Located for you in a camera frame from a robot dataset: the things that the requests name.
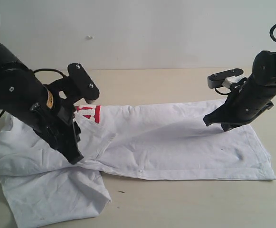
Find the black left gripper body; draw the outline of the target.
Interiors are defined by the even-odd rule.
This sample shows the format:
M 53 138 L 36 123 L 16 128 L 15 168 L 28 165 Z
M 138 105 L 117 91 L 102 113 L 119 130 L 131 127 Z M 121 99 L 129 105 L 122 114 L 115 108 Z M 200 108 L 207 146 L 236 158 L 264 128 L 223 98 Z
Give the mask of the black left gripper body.
M 68 78 L 44 85 L 47 98 L 33 104 L 30 111 L 38 117 L 40 126 L 35 133 L 55 149 L 55 135 L 81 133 L 74 120 L 74 83 Z

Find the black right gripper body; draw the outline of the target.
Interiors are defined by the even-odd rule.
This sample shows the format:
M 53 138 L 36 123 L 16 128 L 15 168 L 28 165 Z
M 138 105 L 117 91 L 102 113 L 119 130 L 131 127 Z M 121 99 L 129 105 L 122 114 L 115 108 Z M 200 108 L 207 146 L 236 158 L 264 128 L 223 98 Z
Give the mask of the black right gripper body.
M 274 86 L 262 86 L 249 77 L 236 94 L 225 102 L 227 119 L 222 126 L 242 126 L 251 123 L 266 109 L 271 108 L 275 96 Z

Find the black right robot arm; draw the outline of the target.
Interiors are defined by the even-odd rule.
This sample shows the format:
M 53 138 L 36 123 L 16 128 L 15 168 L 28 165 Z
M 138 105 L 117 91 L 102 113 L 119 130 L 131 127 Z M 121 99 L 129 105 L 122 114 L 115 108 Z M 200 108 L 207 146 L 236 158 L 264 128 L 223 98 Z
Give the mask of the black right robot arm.
M 247 125 L 273 107 L 276 96 L 276 52 L 261 51 L 254 59 L 252 73 L 243 76 L 239 68 L 208 76 L 210 89 L 225 87 L 226 101 L 203 121 L 206 126 L 221 124 L 223 131 Z

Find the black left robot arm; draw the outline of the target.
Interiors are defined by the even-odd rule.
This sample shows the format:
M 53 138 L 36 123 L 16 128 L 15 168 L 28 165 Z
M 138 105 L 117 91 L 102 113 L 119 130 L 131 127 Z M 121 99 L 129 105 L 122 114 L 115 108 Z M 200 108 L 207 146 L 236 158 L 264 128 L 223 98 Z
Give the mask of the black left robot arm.
M 0 110 L 16 117 L 74 165 L 82 160 L 74 106 L 42 84 L 32 70 L 0 43 Z

